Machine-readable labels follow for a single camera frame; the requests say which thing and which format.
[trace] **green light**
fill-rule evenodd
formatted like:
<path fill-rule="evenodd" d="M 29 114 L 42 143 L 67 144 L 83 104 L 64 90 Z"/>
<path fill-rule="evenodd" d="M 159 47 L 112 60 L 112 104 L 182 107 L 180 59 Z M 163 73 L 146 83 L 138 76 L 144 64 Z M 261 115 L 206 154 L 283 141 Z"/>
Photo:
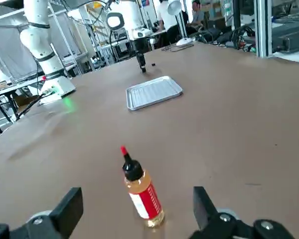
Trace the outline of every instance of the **green light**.
<path fill-rule="evenodd" d="M 63 102 L 68 109 L 68 113 L 72 113 L 72 112 L 76 111 L 75 104 L 74 104 L 73 100 L 71 100 L 69 97 L 63 98 Z"/>

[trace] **light fixture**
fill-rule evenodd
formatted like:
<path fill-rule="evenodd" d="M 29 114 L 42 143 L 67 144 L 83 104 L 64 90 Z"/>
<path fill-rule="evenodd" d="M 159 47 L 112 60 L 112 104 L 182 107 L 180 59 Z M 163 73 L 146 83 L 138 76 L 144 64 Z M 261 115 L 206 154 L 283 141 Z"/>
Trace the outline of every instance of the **light fixture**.
<path fill-rule="evenodd" d="M 176 46 L 184 46 L 192 43 L 192 39 L 187 37 L 183 14 L 181 12 L 180 0 L 168 0 L 167 12 L 169 15 L 176 16 L 178 27 L 180 29 L 182 39 L 176 43 Z"/>
<path fill-rule="evenodd" d="M 110 12 L 106 16 L 107 26 L 111 31 L 117 31 L 124 27 L 123 15 L 119 12 Z"/>

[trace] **screw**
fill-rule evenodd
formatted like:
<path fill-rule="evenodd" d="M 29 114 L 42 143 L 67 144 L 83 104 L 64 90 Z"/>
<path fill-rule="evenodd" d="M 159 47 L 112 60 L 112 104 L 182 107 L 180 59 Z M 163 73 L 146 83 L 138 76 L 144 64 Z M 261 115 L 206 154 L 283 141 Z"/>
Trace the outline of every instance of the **screw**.
<path fill-rule="evenodd" d="M 228 216 L 227 214 L 222 214 L 220 215 L 220 219 L 223 220 L 224 222 L 229 222 L 230 216 Z"/>
<path fill-rule="evenodd" d="M 274 228 L 274 226 L 270 222 L 267 222 L 267 221 L 261 222 L 261 226 L 266 228 L 267 230 Z"/>
<path fill-rule="evenodd" d="M 35 224 L 35 225 L 39 225 L 40 223 L 42 223 L 43 222 L 43 219 L 42 218 L 37 218 L 37 219 L 35 219 L 34 221 L 33 221 L 33 224 Z"/>

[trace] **red label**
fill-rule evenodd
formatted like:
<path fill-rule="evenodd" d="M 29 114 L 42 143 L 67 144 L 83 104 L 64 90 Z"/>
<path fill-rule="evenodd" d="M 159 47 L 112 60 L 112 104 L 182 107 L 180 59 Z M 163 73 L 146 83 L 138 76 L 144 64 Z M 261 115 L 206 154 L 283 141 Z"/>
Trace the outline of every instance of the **red label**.
<path fill-rule="evenodd" d="M 161 205 L 158 201 L 157 194 L 152 183 L 150 183 L 149 187 L 145 191 L 139 194 L 130 193 L 130 196 L 142 218 L 153 219 L 160 213 Z"/>

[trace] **black bottle cap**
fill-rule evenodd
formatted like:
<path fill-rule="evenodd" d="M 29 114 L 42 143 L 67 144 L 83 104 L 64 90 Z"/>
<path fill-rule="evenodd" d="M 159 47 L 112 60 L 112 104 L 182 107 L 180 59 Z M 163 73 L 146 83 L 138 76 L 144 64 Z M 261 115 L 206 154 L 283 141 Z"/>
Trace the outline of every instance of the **black bottle cap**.
<path fill-rule="evenodd" d="M 125 177 L 129 181 L 135 181 L 142 178 L 144 172 L 140 163 L 136 160 L 132 160 L 129 153 L 124 146 L 121 146 L 121 151 L 125 159 L 125 163 L 122 167 Z"/>

